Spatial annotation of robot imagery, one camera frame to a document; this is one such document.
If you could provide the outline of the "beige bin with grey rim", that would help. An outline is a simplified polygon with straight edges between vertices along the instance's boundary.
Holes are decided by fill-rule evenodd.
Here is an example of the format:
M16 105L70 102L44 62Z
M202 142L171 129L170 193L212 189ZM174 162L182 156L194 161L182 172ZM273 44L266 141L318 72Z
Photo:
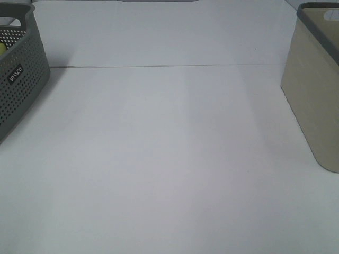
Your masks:
M299 5L281 89L315 160L338 172L338 3Z

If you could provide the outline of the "grey perforated plastic basket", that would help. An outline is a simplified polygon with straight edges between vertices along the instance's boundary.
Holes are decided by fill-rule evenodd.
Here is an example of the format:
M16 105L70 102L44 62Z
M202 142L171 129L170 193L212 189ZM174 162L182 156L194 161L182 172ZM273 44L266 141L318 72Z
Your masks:
M1 139L21 121L50 78L50 67L34 16L26 3L1 3L1 17L17 19L19 26L2 25Z

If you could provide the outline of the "yellow-green item in basket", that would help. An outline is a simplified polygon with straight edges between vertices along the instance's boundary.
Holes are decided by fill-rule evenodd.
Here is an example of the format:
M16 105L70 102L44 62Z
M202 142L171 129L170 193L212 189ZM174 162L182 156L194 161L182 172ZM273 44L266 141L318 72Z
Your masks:
M4 54L7 50L7 47L4 43L0 43L0 55Z

